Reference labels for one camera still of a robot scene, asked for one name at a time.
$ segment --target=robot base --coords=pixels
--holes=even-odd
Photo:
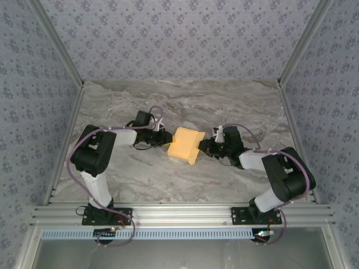
[[[231,213],[233,225],[273,225],[270,219],[274,220],[276,224],[282,224],[282,217],[280,213],[274,210],[270,210],[266,213],[261,213],[256,219],[252,217],[248,207],[232,207]]]
[[[122,212],[132,218],[132,209],[114,208],[113,199],[111,200],[107,208]],[[98,226],[98,225],[131,226],[131,222],[126,217],[116,215],[104,209],[99,209],[97,207],[92,206],[91,204],[88,204],[82,216],[82,225],[83,226]]]

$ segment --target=marble surface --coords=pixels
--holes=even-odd
[[[159,105],[170,132],[185,127],[206,132],[223,123],[241,123],[260,140],[263,149],[293,146],[278,90],[271,81],[178,80],[94,81],[85,93],[71,137],[73,148],[88,124],[122,126],[137,111]],[[254,141],[240,129],[247,147]],[[75,175],[79,173],[71,165]],[[269,188],[265,173],[223,166],[200,153],[195,165],[172,160],[167,147],[137,151],[115,147],[106,170],[115,201],[247,202]],[[87,195],[64,166],[52,201],[86,201]]]

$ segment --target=blue floral wallpaper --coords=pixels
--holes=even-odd
[[[334,0],[286,85],[323,203],[359,268],[359,2]]]
[[[0,268],[43,203],[78,87],[25,0],[0,4]]]
[[[276,78],[317,0],[41,0],[86,80]]]

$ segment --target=aluminum frame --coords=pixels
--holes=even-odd
[[[297,150],[299,156],[304,161],[304,163],[307,166],[309,166],[309,160],[308,160],[308,157],[307,157],[307,155],[305,153],[303,142],[302,142],[302,140],[300,138],[297,123],[296,123],[296,120],[294,118],[293,111],[291,109],[291,105],[289,103],[289,99],[288,99],[286,90],[282,86],[278,85],[278,91],[279,91],[280,99],[281,99],[282,104],[283,104],[284,112],[285,112],[286,117],[287,117],[289,128],[291,130],[291,134],[292,134],[292,137],[293,137],[293,141],[294,141],[294,145],[296,147],[296,150]],[[315,202],[320,203],[320,196],[319,196],[318,190],[315,188],[311,192],[312,192],[312,194],[314,196]]]
[[[76,228],[85,231],[94,228],[93,226],[82,226],[82,217],[75,213],[75,209],[83,205],[85,204],[64,202],[36,207],[15,268],[32,267],[44,229],[51,228],[64,231],[64,229]],[[248,206],[247,203],[152,203],[145,205],[141,203],[119,203],[116,206],[133,208],[133,219],[138,228],[216,228],[226,231],[235,228],[266,227],[265,225],[232,225],[231,207]],[[334,268],[349,268],[346,266],[347,261],[342,259],[341,248],[337,245],[337,239],[330,229],[335,226],[335,219],[329,205],[297,202],[283,207],[282,210],[287,217],[288,229],[321,227],[326,237],[326,245]]]
[[[334,0],[319,0],[278,80],[285,86]]]
[[[54,49],[56,50],[63,64],[65,65],[66,69],[68,70],[72,80],[77,86],[81,86],[81,76],[76,69],[76,66],[73,63],[68,51],[66,50],[60,36],[57,34],[43,5],[40,3],[39,0],[27,0],[27,2],[31,7],[32,11],[35,13],[36,18],[38,19],[45,33],[47,34],[49,40],[51,41]]]
[[[84,97],[84,87],[83,85],[81,85],[79,88],[79,92],[77,93],[75,104],[71,112],[70,120],[68,121],[68,125],[65,131],[65,137],[62,141],[59,155],[57,157],[56,164],[50,178],[49,187],[45,195],[44,205],[49,204],[52,196],[52,192],[54,191],[54,188],[57,186],[58,180],[60,179],[62,167],[66,159],[67,149],[70,145],[70,138],[73,132],[73,128],[75,127],[76,124],[77,115],[79,114],[83,97]]]

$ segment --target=yellow object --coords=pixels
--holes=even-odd
[[[174,134],[174,142],[169,145],[168,156],[195,164],[199,153],[198,145],[203,140],[205,132],[178,127]]]

